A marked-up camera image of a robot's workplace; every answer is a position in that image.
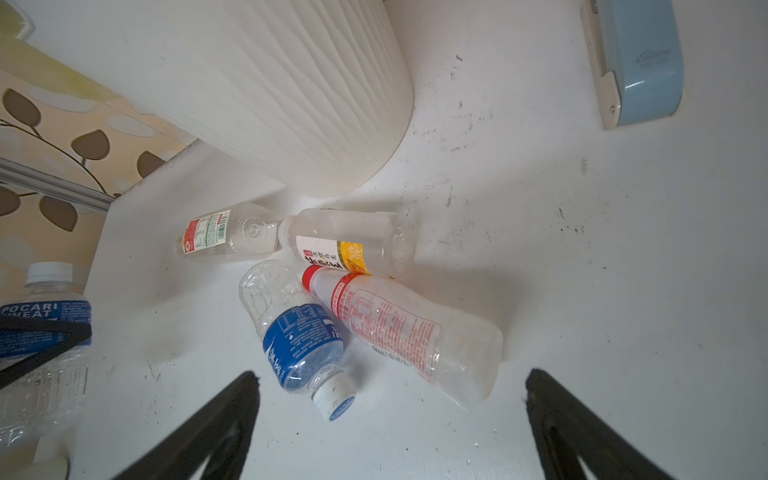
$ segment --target bottle with blue label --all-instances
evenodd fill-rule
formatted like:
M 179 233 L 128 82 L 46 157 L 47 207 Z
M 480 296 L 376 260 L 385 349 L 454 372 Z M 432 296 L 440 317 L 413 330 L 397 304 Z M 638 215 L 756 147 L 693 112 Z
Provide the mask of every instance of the bottle with blue label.
M 326 420 L 339 418 L 355 399 L 351 382 L 337 366 L 344 342 L 288 263 L 266 260 L 248 270 L 240 281 L 240 301 L 280 386 L 309 395 Z
M 33 263 L 28 292 L 0 306 L 2 315 L 20 318 L 91 322 L 91 304 L 72 285 L 72 265 Z M 0 331 L 0 369 L 65 338 L 62 333 Z M 88 340 L 11 385 L 0 389 L 0 449 L 34 441 L 75 424 L 83 406 L 88 377 Z

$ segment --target white table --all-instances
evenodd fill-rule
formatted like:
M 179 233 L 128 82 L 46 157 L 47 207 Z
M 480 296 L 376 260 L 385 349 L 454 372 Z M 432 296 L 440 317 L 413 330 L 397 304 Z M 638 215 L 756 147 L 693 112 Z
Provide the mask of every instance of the white table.
M 263 397 L 243 478 L 542 478 L 532 367 L 675 478 L 765 478 L 768 4 L 676 0 L 682 108 L 605 132 L 579 3 L 389 0 L 413 119 L 343 197 L 286 192 L 200 145 L 118 200 L 85 292 L 72 478 L 110 478 L 247 369 Z M 359 394 L 338 421 L 280 390 L 237 298 L 250 264 L 171 250 L 189 219 L 250 199 L 418 212 L 405 282 L 505 334 L 490 399 L 462 411 L 354 342 Z

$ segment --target bottle label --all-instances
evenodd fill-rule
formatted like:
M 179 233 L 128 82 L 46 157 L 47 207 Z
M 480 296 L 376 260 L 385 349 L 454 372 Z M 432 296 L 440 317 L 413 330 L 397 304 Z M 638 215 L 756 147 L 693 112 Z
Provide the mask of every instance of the bottle label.
M 328 342 L 341 341 L 339 330 L 316 303 L 289 308 L 264 335 L 264 352 L 280 385 L 307 353 Z
M 225 210 L 192 220 L 184 231 L 184 253 L 226 243 L 227 221 L 231 211 Z
M 0 315 L 90 324 L 91 304 L 85 300 L 11 303 L 0 307 Z M 0 330 L 0 358 L 42 352 L 66 338 L 65 333 Z M 82 345 L 91 345 L 91 339 Z
M 350 273 L 336 284 L 331 310 L 376 352 L 413 366 L 430 380 L 442 326 L 364 290 L 353 282 L 358 276 Z
M 297 235 L 296 248 L 303 255 L 304 260 L 312 265 L 330 266 L 339 270 L 370 275 L 362 256 L 360 243 Z

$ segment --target white bottle cap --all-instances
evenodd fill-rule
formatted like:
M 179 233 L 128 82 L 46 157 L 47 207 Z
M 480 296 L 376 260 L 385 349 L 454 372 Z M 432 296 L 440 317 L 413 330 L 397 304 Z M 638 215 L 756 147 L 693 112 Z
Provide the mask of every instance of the white bottle cap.
M 325 420 L 336 420 L 355 401 L 355 389 L 346 373 L 339 372 L 317 389 L 312 401 Z
M 286 250 L 290 250 L 290 245 L 288 245 L 288 226 L 294 218 L 296 218 L 296 215 L 290 215 L 283 218 L 283 221 L 280 222 L 280 226 L 277 227 L 277 239 L 280 241 L 280 245 Z
M 27 285 L 37 282 L 72 283 L 72 264 L 64 262 L 33 263 L 27 270 Z

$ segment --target empty bottle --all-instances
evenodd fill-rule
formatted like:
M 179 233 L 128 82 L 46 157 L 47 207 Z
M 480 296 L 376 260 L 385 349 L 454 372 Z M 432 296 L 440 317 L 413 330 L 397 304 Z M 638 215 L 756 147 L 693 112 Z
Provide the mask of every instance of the empty bottle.
M 337 367 L 344 342 L 295 270 L 279 260 L 258 263 L 240 281 L 240 302 L 256 326 L 280 386 L 310 395 L 326 420 L 343 414 L 355 399 L 346 374 Z
M 277 247 L 277 222 L 268 209 L 243 202 L 192 220 L 174 246 L 200 263 L 264 258 Z
M 461 407 L 491 395 L 502 332 L 488 320 L 376 276 L 310 266 L 303 284 L 376 352 L 411 366 Z
M 21 318 L 91 322 L 91 304 L 72 285 L 72 265 L 33 263 L 28 292 L 0 307 L 0 314 Z M 64 340 L 64 333 L 0 332 L 0 369 Z M 48 361 L 0 389 L 0 448 L 21 445 L 76 423 L 88 377 L 90 340 Z
M 308 208 L 280 223 L 279 238 L 313 265 L 396 278 L 411 266 L 418 231 L 407 214 Z

